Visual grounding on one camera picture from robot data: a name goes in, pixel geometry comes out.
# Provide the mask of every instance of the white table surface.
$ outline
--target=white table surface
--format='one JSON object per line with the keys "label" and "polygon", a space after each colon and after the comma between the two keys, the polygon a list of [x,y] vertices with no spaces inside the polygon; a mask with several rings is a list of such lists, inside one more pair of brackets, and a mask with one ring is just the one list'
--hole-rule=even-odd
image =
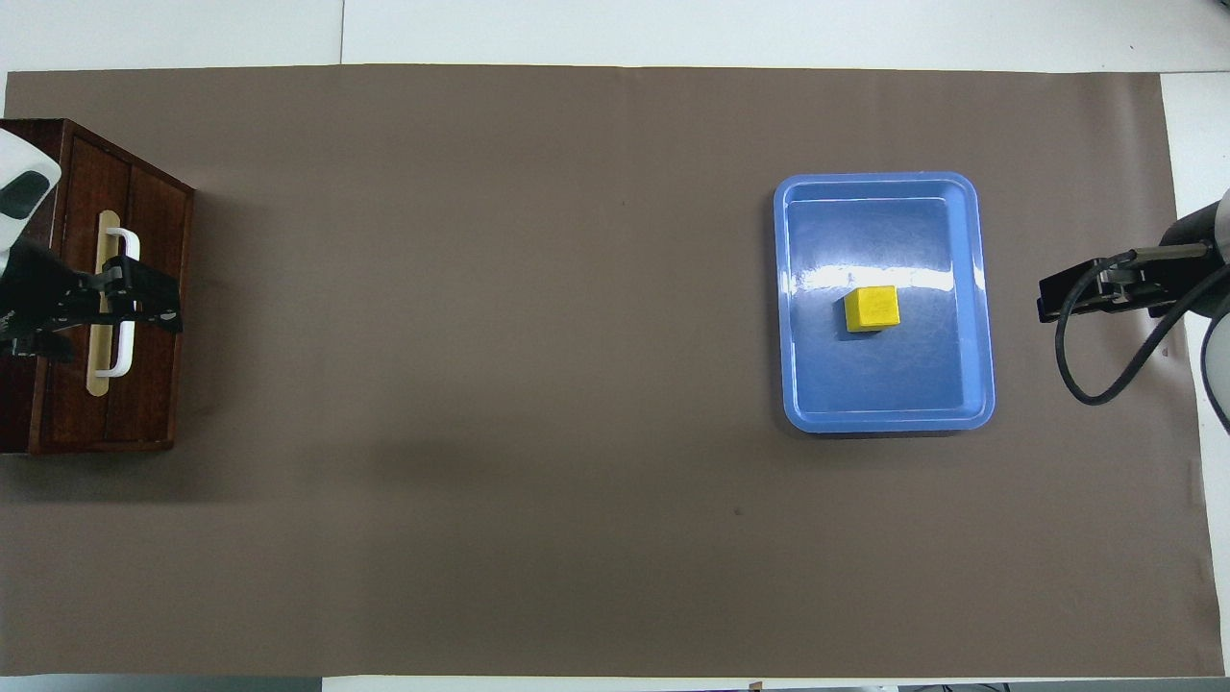
{"label": "white table surface", "polygon": [[[1214,0],[0,0],[0,84],[18,70],[338,63],[1171,73],[1177,211],[1230,187],[1230,10]],[[1184,322],[1194,356],[1204,320]],[[1214,575],[1230,604],[1230,436],[1197,398]],[[1230,607],[1221,640],[1230,659]],[[753,680],[373,676],[325,688],[622,692]]]}

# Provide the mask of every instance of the wooden cabinet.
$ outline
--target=wooden cabinet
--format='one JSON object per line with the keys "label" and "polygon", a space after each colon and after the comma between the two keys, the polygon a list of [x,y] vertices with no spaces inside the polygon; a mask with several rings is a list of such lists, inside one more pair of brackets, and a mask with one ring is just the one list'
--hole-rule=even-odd
{"label": "wooden cabinet", "polygon": [[[137,232],[141,262],[180,280],[184,301],[192,188],[66,119],[0,119],[63,168],[60,183],[31,218],[25,235],[70,267],[93,273],[98,214],[113,210]],[[182,334],[137,324],[133,366],[109,391],[86,391],[89,327],[73,339],[70,364],[0,356],[0,452],[164,450],[175,440]]]}

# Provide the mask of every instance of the plastic tray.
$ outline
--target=plastic tray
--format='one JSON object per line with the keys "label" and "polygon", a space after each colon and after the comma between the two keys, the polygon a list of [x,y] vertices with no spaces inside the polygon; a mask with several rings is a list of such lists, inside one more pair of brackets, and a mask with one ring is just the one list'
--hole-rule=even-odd
{"label": "plastic tray", "polygon": [[[969,430],[995,409],[974,186],[954,172],[800,175],[777,187],[786,417],[807,433]],[[895,285],[902,322],[845,326]]]}

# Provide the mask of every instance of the yellow cube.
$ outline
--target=yellow cube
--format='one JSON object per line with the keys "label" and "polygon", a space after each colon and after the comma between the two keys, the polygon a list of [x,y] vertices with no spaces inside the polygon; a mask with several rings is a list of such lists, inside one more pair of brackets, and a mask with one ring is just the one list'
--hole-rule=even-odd
{"label": "yellow cube", "polygon": [[879,331],[902,323],[895,285],[866,285],[845,296],[846,328]]}

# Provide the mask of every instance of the white handle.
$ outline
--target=white handle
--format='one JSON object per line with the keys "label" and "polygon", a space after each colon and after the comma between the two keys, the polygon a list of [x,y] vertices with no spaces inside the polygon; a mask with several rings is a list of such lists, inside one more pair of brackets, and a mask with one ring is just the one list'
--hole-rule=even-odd
{"label": "white handle", "polygon": [[[107,235],[118,235],[124,240],[124,254],[134,259],[141,258],[141,238],[127,227],[108,227]],[[133,337],[135,326],[132,321],[119,322],[119,353],[116,354],[116,366],[105,371],[95,371],[95,377],[124,377],[133,368]]]}

